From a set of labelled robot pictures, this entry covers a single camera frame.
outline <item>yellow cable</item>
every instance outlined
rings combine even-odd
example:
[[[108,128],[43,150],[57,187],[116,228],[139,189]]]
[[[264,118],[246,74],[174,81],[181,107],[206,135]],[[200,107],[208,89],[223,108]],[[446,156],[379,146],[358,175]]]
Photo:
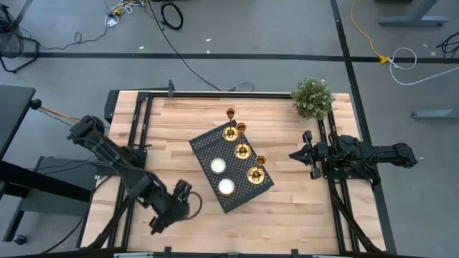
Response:
[[[75,119],[71,118],[70,116],[64,115],[64,114],[62,114],[61,112],[57,112],[56,110],[52,110],[52,109],[49,108],[49,107],[41,106],[40,108],[43,109],[44,111],[47,111],[47,112],[53,113],[53,114],[55,114],[55,115],[58,115],[58,116],[60,116],[60,117],[66,118],[66,119],[68,119],[68,120],[70,120],[70,121],[72,121],[72,122],[74,122],[74,123],[77,122]]]
[[[359,32],[362,33],[368,39],[368,41],[370,42],[370,47],[372,47],[372,49],[373,49],[373,52],[379,57],[379,63],[381,63],[381,64],[387,63],[390,60],[390,57],[385,57],[385,56],[379,54],[378,51],[376,51],[375,48],[373,47],[372,39],[365,32],[363,32],[360,29],[359,25],[357,25],[356,21],[354,21],[354,5],[356,4],[356,2],[357,2],[357,0],[354,0],[352,2],[352,6],[351,6],[351,20],[352,20],[352,23],[359,30]]]

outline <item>floor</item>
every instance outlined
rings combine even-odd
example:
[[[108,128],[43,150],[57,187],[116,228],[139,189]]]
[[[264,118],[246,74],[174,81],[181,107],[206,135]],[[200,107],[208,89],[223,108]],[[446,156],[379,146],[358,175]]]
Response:
[[[367,41],[351,23],[352,1],[337,2],[351,56],[373,57]],[[382,54],[392,55],[399,47],[409,47],[419,57],[442,57],[435,45],[458,30],[459,4],[456,1],[439,1],[429,12],[450,18],[443,27],[396,28],[381,27],[377,23],[381,16],[409,12],[416,2],[360,0],[355,6],[355,19],[372,36],[375,47]],[[0,0],[0,3],[10,6],[10,12],[17,17],[26,0]],[[329,1],[192,0],[178,1],[177,5],[185,16],[184,27],[178,32],[166,29],[165,33],[180,53],[343,54]],[[159,14],[159,4],[153,6]],[[62,47],[73,41],[76,31],[82,34],[83,40],[103,33],[104,8],[102,0],[33,1],[20,26],[44,46]],[[73,117],[87,114],[102,117],[106,95],[113,89],[165,87],[170,79],[178,90],[211,90],[179,59],[116,55],[173,53],[155,22],[138,7],[134,7],[132,14],[122,16],[120,24],[109,28],[100,40],[74,45],[65,51],[49,52],[71,54],[55,58],[45,55],[17,75],[2,70],[0,84],[35,87],[36,97],[44,105]],[[84,53],[113,56],[88,58]],[[344,62],[278,57],[265,60],[188,59],[186,62],[223,90],[251,82],[257,91],[290,92],[295,89],[296,82],[311,75],[325,79],[333,92],[351,92]],[[7,64],[19,65],[25,60],[7,60]],[[457,108],[459,72],[418,85],[401,86],[390,77],[388,66],[374,62],[354,62],[352,65],[373,144],[408,143],[419,161],[409,170],[379,166],[397,252],[422,257],[456,257],[459,252],[456,240],[459,237],[459,165],[456,162],[459,147],[455,142],[459,123],[453,120],[415,121],[410,115],[418,109]],[[412,82],[455,66],[457,64],[419,64],[409,72],[395,71],[395,76],[400,81]],[[90,157],[86,150],[66,140],[67,132],[66,125],[41,113],[28,112],[5,160],[33,167],[40,156]],[[0,234],[18,203],[7,197],[0,203]],[[29,243],[18,247],[2,242],[1,255],[41,252],[58,242],[78,220],[77,216],[26,214],[18,233],[26,234]],[[76,239],[74,234],[58,250],[73,248]]]

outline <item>green plant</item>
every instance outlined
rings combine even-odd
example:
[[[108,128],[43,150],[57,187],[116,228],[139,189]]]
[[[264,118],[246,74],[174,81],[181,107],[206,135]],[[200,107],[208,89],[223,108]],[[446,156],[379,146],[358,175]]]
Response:
[[[305,118],[323,119],[332,111],[331,104],[335,100],[325,80],[314,77],[305,78],[298,83],[298,89],[292,92],[293,104],[298,114]]]

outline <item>wooden table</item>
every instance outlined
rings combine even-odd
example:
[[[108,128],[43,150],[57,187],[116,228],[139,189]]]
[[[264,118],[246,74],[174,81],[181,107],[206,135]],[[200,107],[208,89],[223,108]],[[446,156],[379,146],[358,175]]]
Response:
[[[127,145],[137,93],[121,91],[118,96],[108,135],[118,145]],[[226,123],[227,108],[234,108],[235,119],[247,125],[245,135],[256,153],[267,158],[265,167],[275,185],[225,214],[189,140]],[[348,94],[336,94],[333,110],[339,134],[358,136]],[[172,247],[173,252],[289,254],[291,249],[298,249],[301,254],[338,254],[327,181],[312,181],[310,166],[288,157],[303,146],[305,130],[313,132],[313,142],[320,140],[317,121],[300,117],[290,99],[155,97],[146,141],[151,144],[147,147],[146,170],[154,172],[169,191],[180,178],[188,181],[202,195],[204,204],[195,219],[177,222],[163,234],[153,236],[148,222],[155,213],[136,204],[128,250],[162,252],[164,247]],[[118,184],[119,178],[111,178],[94,194],[83,247],[95,239],[113,215]],[[384,249],[370,184],[365,180],[348,180],[348,184],[355,219],[374,244]],[[190,202],[193,214],[198,201],[192,196]],[[350,250],[348,226],[344,219],[342,222]],[[123,224],[124,218],[120,220],[116,246]]]

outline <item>wheel caster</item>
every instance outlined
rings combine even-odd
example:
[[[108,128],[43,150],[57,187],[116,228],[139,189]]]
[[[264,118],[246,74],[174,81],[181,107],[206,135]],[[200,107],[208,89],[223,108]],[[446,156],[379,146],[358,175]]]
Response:
[[[27,238],[23,235],[14,235],[13,242],[18,245],[23,245],[27,243]]]

